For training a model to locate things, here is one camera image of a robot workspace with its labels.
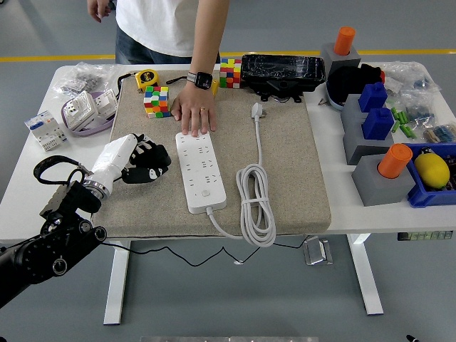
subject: black case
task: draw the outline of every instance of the black case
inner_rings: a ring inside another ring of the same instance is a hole
[[[301,102],[304,91],[314,91],[325,82],[324,61],[320,57],[244,55],[241,79],[262,101],[274,95]]]

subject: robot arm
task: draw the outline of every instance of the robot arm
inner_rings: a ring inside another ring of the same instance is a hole
[[[67,181],[41,178],[45,170],[60,162],[77,165]],[[135,167],[127,168],[128,163]],[[94,214],[100,209],[101,201],[112,194],[114,181],[152,182],[170,164],[162,145],[156,145],[147,136],[133,134],[107,144],[91,171],[64,156],[52,156],[37,164],[33,174],[39,182],[60,186],[40,213],[45,219],[40,234],[0,249],[0,308],[31,284],[63,276],[105,241],[106,230],[93,227],[76,210]],[[71,182],[76,171],[83,178]]]

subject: yellow floor line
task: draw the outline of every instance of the yellow floor line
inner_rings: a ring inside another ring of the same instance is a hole
[[[318,56],[319,50],[304,51],[244,51],[244,52],[221,52],[221,57],[241,57],[246,53],[262,53],[269,55],[295,55],[295,56]],[[360,55],[448,55],[456,53],[456,48],[431,48],[409,50],[358,50]],[[0,57],[0,63],[8,62],[52,62],[52,61],[93,61],[114,60],[115,55],[63,55],[63,56],[17,56]]]

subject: white t-shirt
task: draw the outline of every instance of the white t-shirt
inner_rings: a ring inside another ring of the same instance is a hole
[[[145,47],[171,56],[193,54],[198,0],[118,0],[122,31]]]

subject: gray floor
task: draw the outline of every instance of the gray floor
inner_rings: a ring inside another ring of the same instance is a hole
[[[455,49],[454,4],[431,1],[232,0],[221,51],[314,51],[340,26],[358,30],[358,50]],[[5,0],[0,57],[112,54],[115,19],[97,24],[84,1]],[[0,198],[54,71],[77,61],[0,63]],[[456,113],[456,56],[363,56],[426,66]],[[86,61],[112,63],[112,61]],[[169,252],[130,258],[123,323],[103,326],[113,250],[99,247],[59,279],[31,286],[0,310],[8,341],[139,341],[141,336],[318,336],[320,341],[450,342],[456,336],[455,239],[366,242],[385,314],[367,316],[346,238],[328,237],[335,263],[309,267],[301,250],[272,247],[245,265],[225,254],[196,269]],[[279,242],[299,245],[300,237]],[[222,239],[167,244],[193,262],[224,245],[236,257],[247,244]]]

